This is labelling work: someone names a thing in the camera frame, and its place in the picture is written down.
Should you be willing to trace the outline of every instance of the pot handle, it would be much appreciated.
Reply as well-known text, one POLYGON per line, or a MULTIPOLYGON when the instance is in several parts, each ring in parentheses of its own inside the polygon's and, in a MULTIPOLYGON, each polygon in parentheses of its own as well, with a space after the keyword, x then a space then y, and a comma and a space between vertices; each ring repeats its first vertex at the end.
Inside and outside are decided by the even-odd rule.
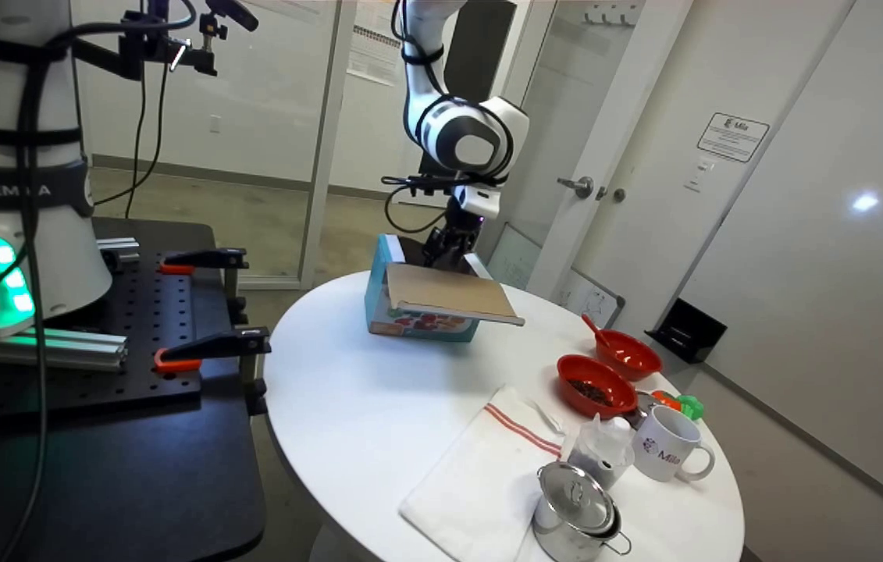
POLYGON ((621 532, 621 531, 618 531, 618 534, 621 535, 621 536, 623 536, 623 537, 625 537, 625 541, 626 541, 626 542, 628 543, 628 545, 629 545, 625 552, 618 552, 617 550, 615 550, 615 547, 613 547, 613 546, 611 546, 610 544, 608 544, 608 541, 604 541, 604 546, 610 548, 611 550, 613 550, 613 551, 615 552, 615 554, 617 554, 617 555, 619 555, 619 556, 625 556, 625 555, 627 555, 628 553, 632 552, 632 540, 631 540, 630 538, 628 538, 628 536, 627 536, 625 533, 621 532))

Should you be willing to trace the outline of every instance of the cardboard box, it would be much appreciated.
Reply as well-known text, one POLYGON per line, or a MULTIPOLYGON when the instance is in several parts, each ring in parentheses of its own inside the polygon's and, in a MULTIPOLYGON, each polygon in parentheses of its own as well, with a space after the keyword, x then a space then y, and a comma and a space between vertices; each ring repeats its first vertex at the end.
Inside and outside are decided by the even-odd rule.
POLYGON ((407 263, 401 240, 380 234, 365 289, 369 332, 389 336, 468 342, 480 321, 523 326, 504 294, 475 254, 454 273, 407 263))

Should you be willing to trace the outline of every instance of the light switch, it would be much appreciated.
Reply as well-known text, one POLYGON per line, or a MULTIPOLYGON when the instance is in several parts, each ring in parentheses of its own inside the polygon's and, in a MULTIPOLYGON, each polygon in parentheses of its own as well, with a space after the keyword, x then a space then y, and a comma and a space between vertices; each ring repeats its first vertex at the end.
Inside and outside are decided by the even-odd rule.
POLYGON ((701 193, 702 182, 705 181, 705 175, 715 168, 716 160, 707 156, 698 157, 698 163, 695 164, 691 177, 684 181, 684 187, 691 191, 701 193))

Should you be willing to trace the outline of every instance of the door handle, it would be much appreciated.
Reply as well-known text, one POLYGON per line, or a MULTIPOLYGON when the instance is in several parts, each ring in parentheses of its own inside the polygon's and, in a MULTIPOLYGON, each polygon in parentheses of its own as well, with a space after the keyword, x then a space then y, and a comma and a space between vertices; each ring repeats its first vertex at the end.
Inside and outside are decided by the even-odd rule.
POLYGON ((573 189, 573 193, 580 199, 587 199, 594 192, 594 180, 590 176, 583 176, 578 181, 566 178, 556 178, 559 185, 573 189))

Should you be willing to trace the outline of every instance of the red stripe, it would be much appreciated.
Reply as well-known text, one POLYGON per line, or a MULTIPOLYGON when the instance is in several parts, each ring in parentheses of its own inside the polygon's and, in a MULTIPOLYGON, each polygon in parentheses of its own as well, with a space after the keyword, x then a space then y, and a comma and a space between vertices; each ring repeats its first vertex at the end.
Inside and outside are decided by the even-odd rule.
POLYGON ((512 424, 514 427, 516 427, 516 428, 520 429, 521 431, 523 431, 523 432, 527 433, 528 435, 530 435, 532 439, 536 439, 536 440, 538 440, 539 442, 541 442, 541 443, 543 443, 543 444, 545 444, 545 445, 548 445, 549 447, 552 447, 553 449, 559 449, 559 448, 560 448, 559 445, 556 445, 555 443, 553 443, 553 442, 551 442, 551 441, 546 441, 545 439, 542 439, 541 437, 538 437, 538 435, 535 434, 534 431, 531 431, 531 430, 528 429, 527 427, 524 427, 523 425, 521 425, 521 424, 515 422, 513 419, 511 419, 510 416, 508 416, 507 414, 503 413, 503 411, 502 411, 500 408, 497 408, 497 407, 494 406, 493 404, 487 404, 487 406, 489 406, 490 408, 493 408, 493 409, 494 409, 494 413, 499 414, 500 416, 502 416, 505 420, 507 420, 507 421, 508 421, 510 424, 512 424))
POLYGON ((552 455, 555 455, 556 457, 559 456, 559 447, 550 447, 545 444, 545 443, 547 443, 547 441, 544 441, 542 439, 538 439, 538 438, 534 437, 527 430, 522 431, 521 429, 518 429, 520 426, 518 426, 516 423, 504 418, 501 415, 502 412, 497 413, 497 412, 500 412, 500 410, 497 410, 496 408, 491 408, 491 406, 492 406, 491 404, 487 404, 485 407, 483 407, 483 409, 486 410, 487 412, 489 412, 490 415, 493 416, 493 418, 495 420, 498 420, 498 422, 500 422, 500 424, 502 426, 506 427, 507 429, 513 431, 516 434, 519 434, 520 437, 526 438, 528 441, 531 442, 531 444, 533 444, 534 446, 538 447, 539 449, 545 451, 546 453, 550 453, 552 455))

